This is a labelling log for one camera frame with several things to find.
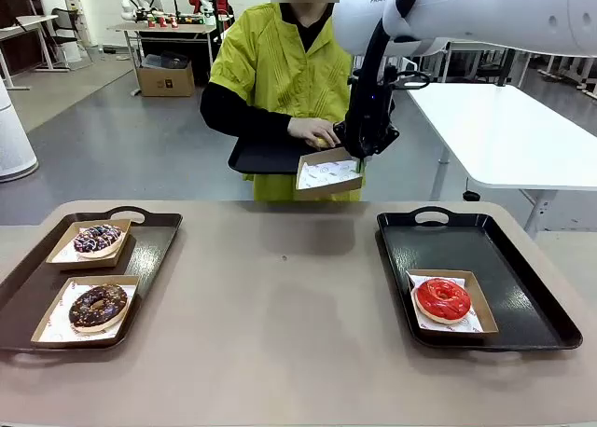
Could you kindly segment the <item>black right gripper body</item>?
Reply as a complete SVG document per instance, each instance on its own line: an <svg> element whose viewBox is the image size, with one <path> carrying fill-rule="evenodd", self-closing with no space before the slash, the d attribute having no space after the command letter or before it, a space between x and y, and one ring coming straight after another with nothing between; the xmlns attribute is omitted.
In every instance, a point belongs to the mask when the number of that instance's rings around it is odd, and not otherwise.
<svg viewBox="0 0 597 427"><path fill-rule="evenodd" d="M395 75L384 76L370 93L370 127L388 129L392 125L391 115L395 108L393 101Z"/></svg>

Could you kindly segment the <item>person's right hand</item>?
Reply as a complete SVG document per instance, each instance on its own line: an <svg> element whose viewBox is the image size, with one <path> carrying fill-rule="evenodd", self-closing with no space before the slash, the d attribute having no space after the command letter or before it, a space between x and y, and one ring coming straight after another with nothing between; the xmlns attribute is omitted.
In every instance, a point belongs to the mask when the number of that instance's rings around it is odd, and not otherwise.
<svg viewBox="0 0 597 427"><path fill-rule="evenodd" d="M333 131L333 123L321 118L292 117L287 131L290 136L303 140L317 150L340 145L340 140Z"/></svg>

